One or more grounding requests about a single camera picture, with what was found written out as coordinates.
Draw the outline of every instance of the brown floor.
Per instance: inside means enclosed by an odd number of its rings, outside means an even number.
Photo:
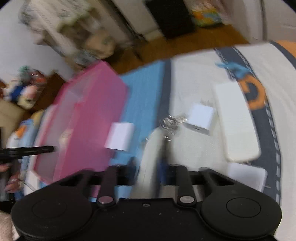
[[[124,50],[119,57],[110,59],[108,62],[117,73],[122,74],[157,59],[171,58],[177,54],[246,43],[248,42],[230,25],[198,28],[192,34],[175,39],[159,38],[149,43],[142,43],[137,49],[143,62],[136,58],[131,49]]]

